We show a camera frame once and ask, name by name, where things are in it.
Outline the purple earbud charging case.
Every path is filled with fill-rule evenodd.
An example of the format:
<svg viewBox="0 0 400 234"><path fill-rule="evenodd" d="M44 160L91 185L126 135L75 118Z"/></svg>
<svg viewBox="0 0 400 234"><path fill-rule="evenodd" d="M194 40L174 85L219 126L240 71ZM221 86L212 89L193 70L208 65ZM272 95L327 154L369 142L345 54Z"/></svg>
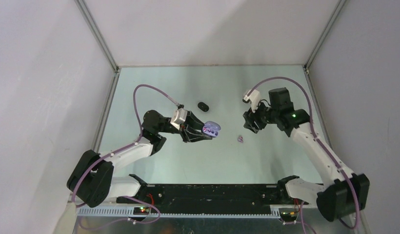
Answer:
<svg viewBox="0 0 400 234"><path fill-rule="evenodd" d="M204 123L202 132L212 138L215 138L219 135L219 131L221 130L221 126L213 121L207 121Z"/></svg>

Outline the black earbud charging case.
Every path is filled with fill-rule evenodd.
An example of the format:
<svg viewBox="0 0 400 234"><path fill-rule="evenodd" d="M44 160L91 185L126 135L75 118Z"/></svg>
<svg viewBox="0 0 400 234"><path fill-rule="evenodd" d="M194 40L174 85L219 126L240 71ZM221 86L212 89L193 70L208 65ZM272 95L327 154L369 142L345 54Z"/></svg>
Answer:
<svg viewBox="0 0 400 234"><path fill-rule="evenodd" d="M197 107L203 112L208 112L210 110L209 106L204 102L198 102Z"/></svg>

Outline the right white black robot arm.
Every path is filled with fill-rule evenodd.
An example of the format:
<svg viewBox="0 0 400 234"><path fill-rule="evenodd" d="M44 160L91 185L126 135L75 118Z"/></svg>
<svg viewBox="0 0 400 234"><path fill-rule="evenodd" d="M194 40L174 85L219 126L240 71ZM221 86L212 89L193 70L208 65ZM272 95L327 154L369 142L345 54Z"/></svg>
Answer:
<svg viewBox="0 0 400 234"><path fill-rule="evenodd" d="M365 209L370 181L365 174L355 174L319 136L304 109L296 110L286 88L270 90L269 105L263 103L260 92L247 90L243 102L251 107L243 114L244 128L254 133L268 124L300 145L320 175L322 184L291 175L278 181L277 198L289 204L295 198L316 205L329 222Z"/></svg>

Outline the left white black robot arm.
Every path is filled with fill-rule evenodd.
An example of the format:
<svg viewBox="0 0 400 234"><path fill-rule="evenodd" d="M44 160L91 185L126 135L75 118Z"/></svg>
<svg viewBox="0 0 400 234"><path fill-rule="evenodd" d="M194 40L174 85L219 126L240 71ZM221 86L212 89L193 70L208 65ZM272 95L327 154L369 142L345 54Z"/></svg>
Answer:
<svg viewBox="0 0 400 234"><path fill-rule="evenodd" d="M130 197L135 203L147 198L147 189L135 177L114 178L113 174L133 162L157 153L165 144L161 133L178 134L184 143L212 140L221 127L200 121L191 111L179 108L172 117L155 110L143 116L142 133L136 142L102 156L93 150L84 152L67 181L67 188L85 205L94 208L108 198Z"/></svg>

